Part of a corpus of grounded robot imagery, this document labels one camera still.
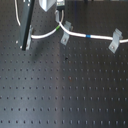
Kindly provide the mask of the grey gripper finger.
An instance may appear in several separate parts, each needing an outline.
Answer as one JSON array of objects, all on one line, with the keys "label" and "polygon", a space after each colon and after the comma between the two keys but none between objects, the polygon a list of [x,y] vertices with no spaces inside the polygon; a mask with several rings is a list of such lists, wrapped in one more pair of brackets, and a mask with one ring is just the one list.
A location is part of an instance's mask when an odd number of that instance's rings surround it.
[{"label": "grey gripper finger", "polygon": [[64,18],[64,11],[62,10],[62,12],[60,13],[58,10],[56,10],[55,11],[55,16],[56,16],[56,18],[55,18],[55,20],[56,20],[56,22],[57,23],[59,23],[59,22],[63,22],[63,18]]}]

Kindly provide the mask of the grey robot gripper body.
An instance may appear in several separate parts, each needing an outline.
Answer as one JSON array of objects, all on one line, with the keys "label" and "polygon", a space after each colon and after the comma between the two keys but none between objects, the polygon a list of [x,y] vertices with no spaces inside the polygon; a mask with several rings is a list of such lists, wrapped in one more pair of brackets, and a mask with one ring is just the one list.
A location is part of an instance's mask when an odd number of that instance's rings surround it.
[{"label": "grey robot gripper body", "polygon": [[62,10],[65,7],[65,0],[39,0],[39,5],[44,11],[48,11],[53,5]]}]

